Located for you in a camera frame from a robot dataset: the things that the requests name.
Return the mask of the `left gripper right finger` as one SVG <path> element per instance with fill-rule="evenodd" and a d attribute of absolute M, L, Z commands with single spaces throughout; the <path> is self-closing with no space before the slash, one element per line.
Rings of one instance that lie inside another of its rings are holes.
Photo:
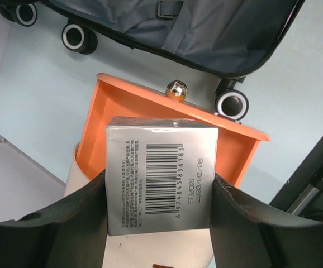
<path fill-rule="evenodd" d="M 269 206 L 219 174 L 210 236 L 216 267 L 323 267 L 323 222 Z"/>

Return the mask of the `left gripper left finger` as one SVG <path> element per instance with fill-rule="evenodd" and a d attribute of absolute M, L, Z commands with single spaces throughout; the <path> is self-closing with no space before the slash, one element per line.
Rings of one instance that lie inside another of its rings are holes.
<path fill-rule="evenodd" d="M 0 222 L 0 267 L 102 267 L 106 238 L 101 172 L 52 205 Z"/>

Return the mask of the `white square box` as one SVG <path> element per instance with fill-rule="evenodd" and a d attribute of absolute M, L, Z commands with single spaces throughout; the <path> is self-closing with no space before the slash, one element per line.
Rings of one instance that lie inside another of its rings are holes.
<path fill-rule="evenodd" d="M 114 117 L 106 126 L 111 236 L 210 225 L 219 131 L 190 119 Z"/>

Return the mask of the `beige drum with orange lid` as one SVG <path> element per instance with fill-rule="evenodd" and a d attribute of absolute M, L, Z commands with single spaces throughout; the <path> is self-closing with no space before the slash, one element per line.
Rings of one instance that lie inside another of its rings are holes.
<path fill-rule="evenodd" d="M 106 172 L 104 267 L 207 267 L 214 177 L 238 186 L 269 140 L 185 102 L 178 85 L 160 93 L 97 75 L 65 192 Z"/>

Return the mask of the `white black space suitcase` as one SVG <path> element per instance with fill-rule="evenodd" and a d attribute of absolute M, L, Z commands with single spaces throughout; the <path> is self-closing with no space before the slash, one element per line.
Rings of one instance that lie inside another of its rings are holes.
<path fill-rule="evenodd" d="M 97 35 L 220 78 L 215 112 L 233 121 L 248 113 L 235 89 L 262 67 L 294 22 L 302 1 L 43 1 L 64 16 L 63 45 L 93 53 Z"/>

